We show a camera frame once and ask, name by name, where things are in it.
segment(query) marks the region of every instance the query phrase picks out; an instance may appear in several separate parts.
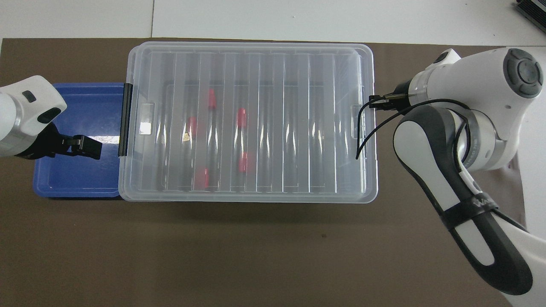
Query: black strap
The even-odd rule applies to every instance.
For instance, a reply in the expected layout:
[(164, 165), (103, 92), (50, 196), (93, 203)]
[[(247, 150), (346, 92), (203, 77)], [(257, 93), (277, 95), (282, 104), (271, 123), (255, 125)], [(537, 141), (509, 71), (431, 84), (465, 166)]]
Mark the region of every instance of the black strap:
[(497, 204), (489, 195), (487, 195), (487, 193), (482, 192), (447, 209), (443, 212), (441, 219), (445, 227), (448, 230), (451, 230), (458, 225), (493, 209), (498, 209)]

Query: black latch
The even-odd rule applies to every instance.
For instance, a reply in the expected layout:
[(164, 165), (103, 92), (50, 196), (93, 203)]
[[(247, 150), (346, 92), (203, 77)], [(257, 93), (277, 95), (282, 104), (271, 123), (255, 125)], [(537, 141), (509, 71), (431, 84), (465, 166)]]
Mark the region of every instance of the black latch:
[(129, 115), (133, 99), (133, 85), (123, 85), (123, 106), (121, 109), (120, 145), (117, 149), (117, 156), (127, 156), (127, 142), (129, 141)]

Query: transparent plastic bin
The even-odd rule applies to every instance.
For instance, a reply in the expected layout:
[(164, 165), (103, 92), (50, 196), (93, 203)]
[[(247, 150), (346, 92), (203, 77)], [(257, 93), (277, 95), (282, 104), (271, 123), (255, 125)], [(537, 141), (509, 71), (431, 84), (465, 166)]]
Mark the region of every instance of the transparent plastic bin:
[[(134, 85), (120, 195), (134, 201), (368, 203), (375, 139), (357, 114), (373, 94), (360, 44), (147, 42)], [(375, 126), (367, 109), (363, 135)]]

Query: brown table surface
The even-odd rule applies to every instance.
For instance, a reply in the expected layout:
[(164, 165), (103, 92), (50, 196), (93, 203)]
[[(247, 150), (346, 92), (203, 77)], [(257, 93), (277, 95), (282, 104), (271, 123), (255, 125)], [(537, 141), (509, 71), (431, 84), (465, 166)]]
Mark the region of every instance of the brown table surface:
[[(150, 39), (5, 39), (0, 86), (124, 82)], [(368, 44), (376, 93), (447, 46)], [(494, 47), (456, 46), (461, 56)], [(378, 122), (392, 113), (377, 114)], [(370, 204), (131, 203), (40, 198), (34, 162), (0, 159), (1, 306), (508, 306), (473, 271), (378, 133)], [(517, 165), (477, 174), (522, 220)]]

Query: white floor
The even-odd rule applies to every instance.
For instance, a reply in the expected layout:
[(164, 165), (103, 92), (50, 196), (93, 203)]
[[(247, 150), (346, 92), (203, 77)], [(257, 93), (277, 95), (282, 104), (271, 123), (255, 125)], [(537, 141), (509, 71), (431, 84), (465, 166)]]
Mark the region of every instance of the white floor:
[[(546, 46), (513, 0), (0, 1), (2, 38), (201, 37)], [(546, 48), (529, 49), (546, 63)], [(546, 238), (546, 95), (532, 105), (519, 150), (527, 225)]]

